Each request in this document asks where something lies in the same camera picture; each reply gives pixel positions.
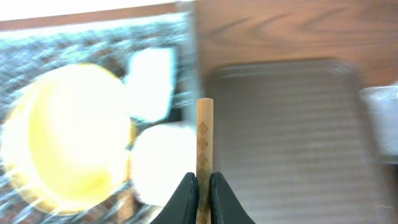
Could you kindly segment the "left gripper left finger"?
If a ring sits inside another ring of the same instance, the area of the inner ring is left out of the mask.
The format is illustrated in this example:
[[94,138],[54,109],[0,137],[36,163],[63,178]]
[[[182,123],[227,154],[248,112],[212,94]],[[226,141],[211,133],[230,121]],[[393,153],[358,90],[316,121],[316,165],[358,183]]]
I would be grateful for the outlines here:
[[194,173],[184,175],[175,192],[150,224],[195,224],[199,186]]

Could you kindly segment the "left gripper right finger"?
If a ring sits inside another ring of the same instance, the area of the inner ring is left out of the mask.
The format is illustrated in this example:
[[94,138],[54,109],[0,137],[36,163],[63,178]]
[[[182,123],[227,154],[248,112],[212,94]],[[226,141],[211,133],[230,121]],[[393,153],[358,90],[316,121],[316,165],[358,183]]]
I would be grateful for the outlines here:
[[212,173],[209,187],[212,224],[255,224],[222,173]]

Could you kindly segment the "wooden chopstick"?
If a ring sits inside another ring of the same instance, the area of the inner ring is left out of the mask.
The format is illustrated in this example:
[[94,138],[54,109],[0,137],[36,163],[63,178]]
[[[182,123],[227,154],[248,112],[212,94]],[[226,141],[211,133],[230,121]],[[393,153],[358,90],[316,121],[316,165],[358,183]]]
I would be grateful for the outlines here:
[[196,165],[196,177],[200,190],[197,223],[210,224],[209,181],[213,172],[213,99],[211,98],[197,100]]

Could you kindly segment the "light blue bowl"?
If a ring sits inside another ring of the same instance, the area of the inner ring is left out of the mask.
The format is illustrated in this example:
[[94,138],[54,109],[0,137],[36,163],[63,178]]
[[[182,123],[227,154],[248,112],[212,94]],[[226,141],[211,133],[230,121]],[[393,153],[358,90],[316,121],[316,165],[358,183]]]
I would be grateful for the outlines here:
[[123,79],[130,117],[154,123],[169,115],[177,59],[175,47],[147,48],[132,53]]

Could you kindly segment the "yellow round plate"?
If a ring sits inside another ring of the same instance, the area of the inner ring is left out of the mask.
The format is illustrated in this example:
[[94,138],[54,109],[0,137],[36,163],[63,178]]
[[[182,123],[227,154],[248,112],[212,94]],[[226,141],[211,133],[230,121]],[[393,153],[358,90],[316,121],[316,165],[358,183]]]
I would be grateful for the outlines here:
[[2,127],[10,184],[40,211],[85,212],[125,183],[131,126],[124,85],[108,69],[79,63],[46,72],[22,92]]

